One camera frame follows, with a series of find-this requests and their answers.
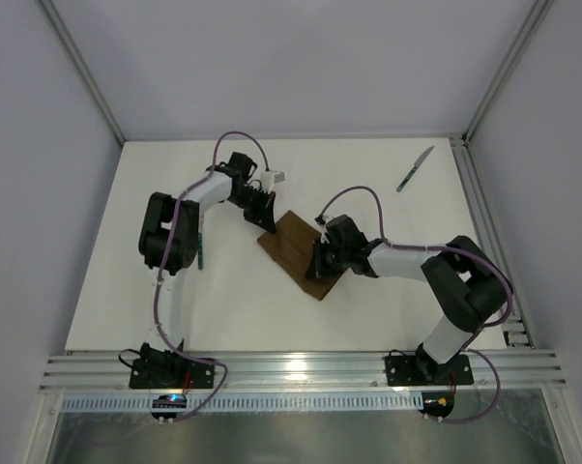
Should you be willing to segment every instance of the white wall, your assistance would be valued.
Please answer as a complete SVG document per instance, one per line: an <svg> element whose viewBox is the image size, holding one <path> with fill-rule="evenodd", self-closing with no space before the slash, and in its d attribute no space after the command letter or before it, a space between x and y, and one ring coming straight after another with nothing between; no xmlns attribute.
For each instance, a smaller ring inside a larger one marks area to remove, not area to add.
<svg viewBox="0 0 582 464"><path fill-rule="evenodd" d="M54 0L127 139L465 130L532 0Z"/></svg>
<svg viewBox="0 0 582 464"><path fill-rule="evenodd" d="M582 0L555 2L473 148L538 341L582 410Z"/></svg>
<svg viewBox="0 0 582 464"><path fill-rule="evenodd" d="M0 464L31 432L118 158L36 2L0 0Z"/></svg>

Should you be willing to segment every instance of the white table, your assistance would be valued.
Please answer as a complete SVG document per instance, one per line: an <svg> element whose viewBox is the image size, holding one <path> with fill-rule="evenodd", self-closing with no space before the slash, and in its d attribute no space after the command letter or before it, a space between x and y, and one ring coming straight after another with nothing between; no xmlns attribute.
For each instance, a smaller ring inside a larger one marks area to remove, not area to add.
<svg viewBox="0 0 582 464"><path fill-rule="evenodd" d="M435 149L402 193L395 189L420 153ZM275 219L287 210L314 224L340 190L364 184L379 193L388 237L399 243L444 243L474 228L446 138L264 140L276 185ZM211 161L213 141L126 144L89 263L67 350L138 348L152 319L149 270L138 237L149 196L176 196ZM249 141L221 145L263 163ZM348 193L329 214L347 214L368 239L377 236L372 198ZM262 231L232 204L205 218L205 270L196 263L185 286L182 330L187 347L214 351L415 349L442 315L426 283L346 273L322 302L305 294L256 243ZM505 348L500 328L484 331L481 349Z"/></svg>

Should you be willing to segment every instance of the wall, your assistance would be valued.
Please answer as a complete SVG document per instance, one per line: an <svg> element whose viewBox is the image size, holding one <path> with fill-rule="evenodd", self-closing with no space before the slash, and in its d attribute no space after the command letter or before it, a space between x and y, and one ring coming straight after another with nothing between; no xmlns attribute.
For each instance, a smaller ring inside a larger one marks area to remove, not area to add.
<svg viewBox="0 0 582 464"><path fill-rule="evenodd" d="M31 432L118 158L39 7L0 0L0 464Z"/></svg>
<svg viewBox="0 0 582 464"><path fill-rule="evenodd" d="M127 139L461 133L532 0L54 0Z"/></svg>
<svg viewBox="0 0 582 464"><path fill-rule="evenodd" d="M473 148L538 343L582 410L582 0L555 2Z"/></svg>

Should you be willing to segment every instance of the knife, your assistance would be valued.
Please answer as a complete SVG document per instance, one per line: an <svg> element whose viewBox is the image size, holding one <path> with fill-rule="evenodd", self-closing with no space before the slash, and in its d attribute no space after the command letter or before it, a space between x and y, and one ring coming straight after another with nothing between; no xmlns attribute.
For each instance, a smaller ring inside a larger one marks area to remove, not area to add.
<svg viewBox="0 0 582 464"><path fill-rule="evenodd" d="M416 174L416 171L418 170L418 168L426 160L426 157L428 157L430 152L433 151L433 148L435 148L435 145L433 145L432 147L428 147L426 150L424 150L422 152L422 154L418 157L418 159L416 159L416 162L414 162L414 167L412 167L411 171L409 171L409 174L407 174L407 177L405 177L405 179L403 179L403 182L400 183L400 186L398 186L396 188L396 191L400 192L401 190L403 190L403 188L407 185L407 183L412 178L412 176L414 174Z"/></svg>

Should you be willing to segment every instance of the white tabletop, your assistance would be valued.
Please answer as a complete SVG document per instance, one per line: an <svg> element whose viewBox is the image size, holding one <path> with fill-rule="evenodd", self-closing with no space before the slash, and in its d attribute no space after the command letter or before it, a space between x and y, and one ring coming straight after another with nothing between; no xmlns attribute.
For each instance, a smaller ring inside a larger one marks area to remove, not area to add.
<svg viewBox="0 0 582 464"><path fill-rule="evenodd" d="M427 147L435 149L401 193L396 187ZM432 245L456 235L476 238L446 138L264 140L276 185L275 219L293 210L313 219L334 194L352 185L377 190L391 241ZM149 196L176 196L201 177L211 162L213 141L126 144L82 287L67 350L138 348L152 316L149 270L138 237ZM218 161L231 152L259 152L249 141L221 145ZM377 237L376 208L363 191L341 197L329 214L347 214L368 239ZM244 221L230 203L205 217L205 270L189 269L182 331L187 347L214 351L320 351L415 349L442 315L426 283L403 278L367 278L347 272L318 302L256 243L262 231ZM473 344L505 348L500 328Z"/></svg>

